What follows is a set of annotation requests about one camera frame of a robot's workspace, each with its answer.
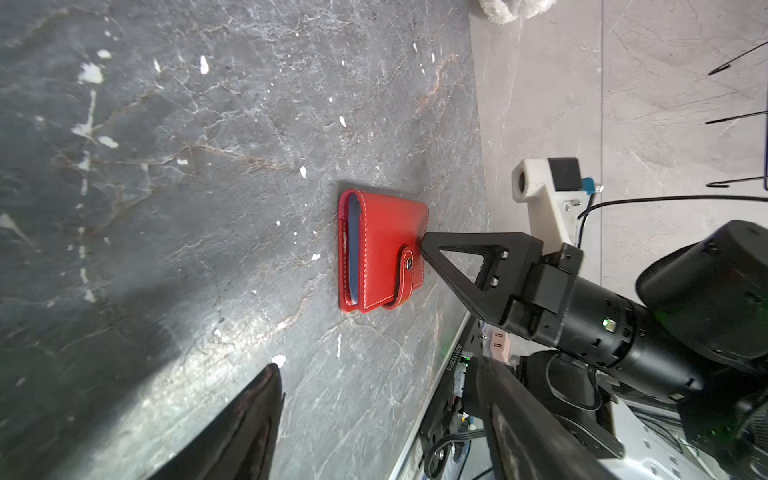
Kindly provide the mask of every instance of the wallet strap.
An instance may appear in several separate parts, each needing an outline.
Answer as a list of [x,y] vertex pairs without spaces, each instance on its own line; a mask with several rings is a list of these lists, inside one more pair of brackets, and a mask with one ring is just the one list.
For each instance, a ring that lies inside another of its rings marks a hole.
[[400,250],[395,299],[392,302],[385,304],[384,308],[392,310],[411,298],[411,293],[413,293],[413,263],[413,249],[408,245],[403,245]]

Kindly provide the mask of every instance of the red wallet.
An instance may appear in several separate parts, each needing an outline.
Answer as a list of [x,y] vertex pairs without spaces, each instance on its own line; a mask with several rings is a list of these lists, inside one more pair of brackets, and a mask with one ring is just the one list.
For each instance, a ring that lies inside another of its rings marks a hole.
[[339,305],[393,309],[424,283],[425,204],[347,190],[339,200]]

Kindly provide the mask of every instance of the white fluffy object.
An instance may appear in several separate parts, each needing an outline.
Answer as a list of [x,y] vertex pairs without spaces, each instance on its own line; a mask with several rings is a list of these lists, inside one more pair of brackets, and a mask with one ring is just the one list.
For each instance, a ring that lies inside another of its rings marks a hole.
[[482,11],[493,23],[503,25],[518,18],[529,19],[544,13],[557,0],[480,0]]

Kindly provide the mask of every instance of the wallet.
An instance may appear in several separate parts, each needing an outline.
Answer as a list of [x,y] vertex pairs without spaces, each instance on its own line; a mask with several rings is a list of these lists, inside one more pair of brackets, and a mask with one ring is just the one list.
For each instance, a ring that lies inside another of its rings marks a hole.
[[347,190],[339,200],[339,306],[394,309],[424,283],[419,250],[429,208],[389,195]]

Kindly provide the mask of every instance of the marble tabletop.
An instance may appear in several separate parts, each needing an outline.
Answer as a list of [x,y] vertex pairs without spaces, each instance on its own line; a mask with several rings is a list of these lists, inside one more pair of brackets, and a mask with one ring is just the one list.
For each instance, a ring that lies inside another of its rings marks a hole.
[[0,19],[0,476],[146,478],[272,359],[271,478],[384,478],[465,312],[337,306],[336,202],[487,231],[467,4],[36,0]]

